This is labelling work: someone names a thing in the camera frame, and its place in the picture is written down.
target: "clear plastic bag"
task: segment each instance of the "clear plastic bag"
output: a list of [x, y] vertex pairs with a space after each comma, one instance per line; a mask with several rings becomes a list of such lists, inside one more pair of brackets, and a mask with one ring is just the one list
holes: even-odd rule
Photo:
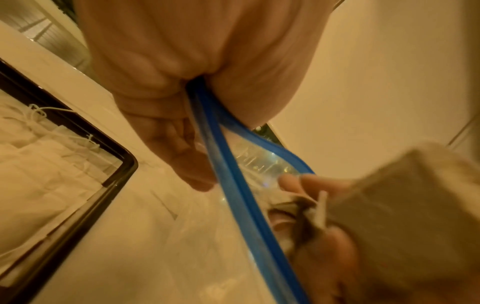
[[202, 78], [187, 92], [221, 188], [185, 205], [165, 246], [180, 292], [198, 303], [308, 303], [266, 221], [262, 195], [278, 187], [280, 175], [312, 170], [239, 123]]

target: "white wall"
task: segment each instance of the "white wall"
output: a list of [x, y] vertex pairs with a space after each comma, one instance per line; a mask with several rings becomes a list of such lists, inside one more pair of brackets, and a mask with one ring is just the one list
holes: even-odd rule
[[424, 139], [447, 143], [478, 101], [478, 3], [345, 0], [273, 129], [332, 177], [366, 174]]

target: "person's right hand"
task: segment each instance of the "person's right hand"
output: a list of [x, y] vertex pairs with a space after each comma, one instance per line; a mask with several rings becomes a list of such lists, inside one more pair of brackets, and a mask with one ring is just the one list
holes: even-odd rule
[[[317, 200], [320, 191], [332, 197], [348, 190], [352, 182], [315, 175], [300, 178], [284, 175], [278, 184], [285, 191], [307, 194]], [[321, 237], [298, 249], [290, 262], [313, 304], [345, 303], [348, 293], [359, 292], [357, 282], [362, 276], [359, 249], [338, 227], [328, 227]], [[480, 274], [368, 304], [480, 304]]]
[[185, 83], [204, 76], [250, 128], [292, 98], [333, 0], [77, 0], [102, 85], [146, 145], [191, 187], [216, 182], [194, 146]]

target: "white surface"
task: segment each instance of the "white surface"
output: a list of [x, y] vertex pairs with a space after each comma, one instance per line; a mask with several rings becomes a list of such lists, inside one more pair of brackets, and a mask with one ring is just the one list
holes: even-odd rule
[[362, 176], [425, 139], [446, 144], [479, 90], [467, 35], [478, 35], [467, 31], [475, 2], [346, 0], [273, 128], [330, 177]]
[[178, 210], [192, 190], [146, 148], [109, 92], [3, 23], [0, 37], [0, 58], [77, 110], [140, 162], [33, 303], [167, 302], [174, 289], [161, 254], [173, 219], [163, 204]]

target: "hand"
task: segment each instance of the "hand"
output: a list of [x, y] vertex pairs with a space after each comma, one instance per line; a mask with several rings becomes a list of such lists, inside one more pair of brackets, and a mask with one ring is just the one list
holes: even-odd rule
[[102, 85], [146, 145], [200, 191], [216, 182], [193, 144], [184, 85], [204, 75], [248, 127], [290, 100], [333, 0], [79, 0], [75, 10]]
[[[351, 181], [303, 175], [284, 175], [278, 184], [286, 191], [307, 194], [317, 200], [320, 191], [330, 197], [347, 190]], [[347, 293], [358, 289], [362, 272], [359, 250], [346, 232], [329, 227], [325, 234], [297, 250], [292, 267], [313, 304], [344, 303]], [[402, 298], [392, 298], [378, 304], [479, 304], [480, 275], [460, 282], [434, 284]]]

